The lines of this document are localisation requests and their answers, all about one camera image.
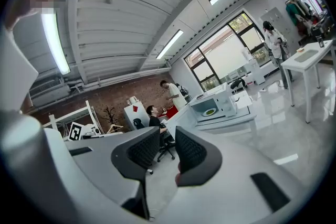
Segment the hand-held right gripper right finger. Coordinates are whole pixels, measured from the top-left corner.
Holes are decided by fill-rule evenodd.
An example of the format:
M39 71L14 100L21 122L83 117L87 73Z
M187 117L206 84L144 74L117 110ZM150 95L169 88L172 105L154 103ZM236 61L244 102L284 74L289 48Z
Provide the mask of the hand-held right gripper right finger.
M181 126L175 130L175 149L180 159L175 178L178 187L203 185L222 165L222 154L215 145Z

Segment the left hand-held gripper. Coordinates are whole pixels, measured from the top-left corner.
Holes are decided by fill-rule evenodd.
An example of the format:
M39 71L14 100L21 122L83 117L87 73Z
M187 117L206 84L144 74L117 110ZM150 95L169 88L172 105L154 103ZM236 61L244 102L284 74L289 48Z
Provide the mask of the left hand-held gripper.
M72 122L68 140L78 141L101 135L100 130L94 124L82 125Z

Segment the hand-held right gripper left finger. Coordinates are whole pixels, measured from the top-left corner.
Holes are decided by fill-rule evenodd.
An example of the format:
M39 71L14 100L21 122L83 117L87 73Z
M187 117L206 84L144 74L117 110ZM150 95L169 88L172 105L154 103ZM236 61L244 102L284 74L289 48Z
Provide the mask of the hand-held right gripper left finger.
M111 153L114 167L123 178L135 183L133 194L122 203L122 207L145 220L150 219L146 201L146 173L159 147L160 129L149 127L136 130L130 139L121 142Z

